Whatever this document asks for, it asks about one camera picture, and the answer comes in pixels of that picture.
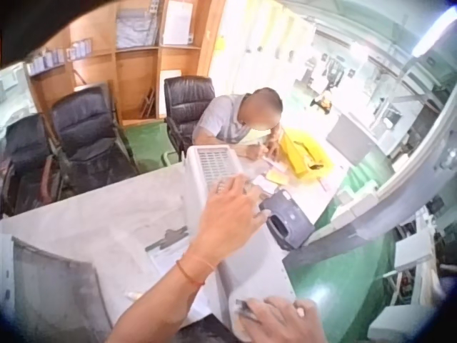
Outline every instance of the ventilation grille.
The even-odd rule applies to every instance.
[[[199,149],[199,159],[208,189],[214,182],[236,174],[227,148]]]

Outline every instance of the white device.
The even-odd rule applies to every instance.
[[[184,164],[186,223],[191,235],[195,235],[210,187],[224,177],[243,173],[243,169],[228,145],[191,146]],[[236,325],[237,299],[264,299],[275,295],[291,302],[295,300],[283,258],[283,250],[263,225],[206,280],[204,291],[211,311],[239,339],[246,340],[246,337]]]

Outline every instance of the bright window light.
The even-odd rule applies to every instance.
[[[368,59],[368,49],[355,41],[351,44],[351,55],[359,61],[366,61]]]
[[[457,6],[451,7],[444,12],[432,27],[426,32],[423,38],[417,43],[413,49],[413,56],[420,57],[424,55],[438,41],[443,32],[457,20]]]

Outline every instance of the orange string bracelet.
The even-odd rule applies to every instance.
[[[179,270],[181,270],[181,273],[183,273],[183,275],[187,279],[187,281],[189,281],[194,286],[202,287],[205,284],[204,282],[198,282],[193,277],[191,277],[189,274],[187,274],[186,271],[184,270],[184,268],[181,266],[181,263],[179,261],[176,261],[176,266],[178,267]]]
[[[214,271],[216,269],[216,267],[214,265],[212,265],[211,263],[209,263],[208,261],[206,261],[204,258],[198,256],[198,255],[195,255],[195,254],[192,254],[191,252],[187,252],[186,253],[186,256],[189,256],[193,259],[196,259],[197,261],[200,261],[200,262],[203,262],[204,264],[206,264],[208,267],[211,268],[212,271]]]

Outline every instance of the yellow plastic bag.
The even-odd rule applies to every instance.
[[[306,132],[284,129],[280,145],[299,179],[311,181],[324,177],[333,168],[325,150]]]

